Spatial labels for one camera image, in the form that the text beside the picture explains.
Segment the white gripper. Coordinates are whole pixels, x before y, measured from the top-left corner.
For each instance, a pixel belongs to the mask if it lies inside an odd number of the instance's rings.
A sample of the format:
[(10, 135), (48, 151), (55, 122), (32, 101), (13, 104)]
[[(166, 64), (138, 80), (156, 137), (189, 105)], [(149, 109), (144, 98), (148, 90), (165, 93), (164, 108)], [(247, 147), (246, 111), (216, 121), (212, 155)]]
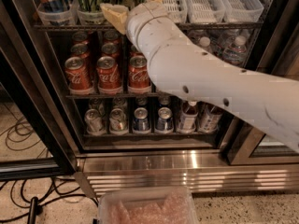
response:
[(130, 12), (126, 6), (101, 3), (100, 8), (105, 19), (113, 27), (134, 44), (137, 44), (137, 38), (142, 28), (151, 20), (160, 17), (167, 17), (167, 9), (163, 0), (147, 0), (133, 8)]

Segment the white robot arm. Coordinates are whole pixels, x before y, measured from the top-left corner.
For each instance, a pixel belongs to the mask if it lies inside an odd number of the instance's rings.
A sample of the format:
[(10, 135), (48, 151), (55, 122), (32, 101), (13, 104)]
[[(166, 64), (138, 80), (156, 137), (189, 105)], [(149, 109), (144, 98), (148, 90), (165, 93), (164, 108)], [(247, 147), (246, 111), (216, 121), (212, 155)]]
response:
[(299, 81), (233, 66), (194, 45), (168, 17), (162, 0), (133, 9), (100, 7), (145, 55), (149, 78), (160, 91), (216, 105), (299, 151)]

